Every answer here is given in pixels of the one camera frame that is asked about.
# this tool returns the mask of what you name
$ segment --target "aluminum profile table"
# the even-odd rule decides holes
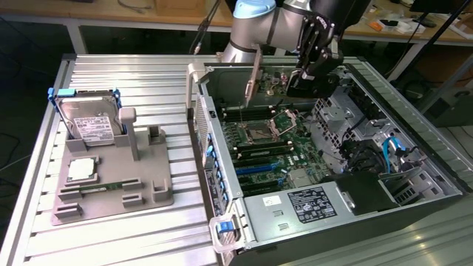
[[[398,112],[406,112],[409,103],[389,84],[380,81],[382,78],[372,67],[354,58],[346,60],[384,97],[392,98]],[[187,64],[215,61],[211,55],[80,55],[61,62],[56,89],[119,88],[124,106],[137,109],[137,130],[148,124],[163,125],[175,204],[63,226],[51,225],[65,127],[49,105],[4,240],[0,265],[217,265],[184,105]],[[265,62],[271,61],[290,63],[294,58],[265,57]],[[426,128],[421,120],[410,122],[428,138],[436,129]],[[473,186],[472,164],[465,165],[450,154],[453,146],[437,144],[436,149],[442,156],[452,157],[452,167],[465,172],[462,177]],[[468,197],[401,231],[286,265],[472,265],[472,199]]]

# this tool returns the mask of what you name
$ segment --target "blue pcie slot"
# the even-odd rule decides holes
[[[278,165],[277,163],[272,163],[271,165],[264,165],[264,166],[259,166],[259,167],[255,167],[255,168],[237,169],[236,170],[236,175],[241,176],[241,175],[249,175],[251,173],[269,172],[269,171],[273,171],[276,169],[277,165]]]

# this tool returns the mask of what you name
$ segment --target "barcode sticker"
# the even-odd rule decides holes
[[[113,131],[108,116],[73,119],[84,142],[113,140]]]

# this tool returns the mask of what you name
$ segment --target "gray 3d-printed tray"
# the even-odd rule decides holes
[[[172,181],[165,134],[136,132],[140,160],[135,161],[128,135],[116,137],[116,145],[88,147],[83,140],[68,140],[59,174],[59,184],[51,215],[52,225],[79,222],[99,217],[171,205]],[[71,161],[95,159],[91,182],[68,184]]]

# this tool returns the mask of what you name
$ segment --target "green circuit board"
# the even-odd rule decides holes
[[[273,117],[273,124],[271,123],[272,119],[221,121],[233,166],[245,196],[314,185],[330,174],[312,142],[308,129],[294,111],[277,108]],[[256,146],[281,143],[288,145],[252,150],[252,147]],[[237,150],[249,149],[249,152],[236,151],[235,148]],[[241,170],[252,170],[268,165],[272,166],[271,171],[239,174]]]

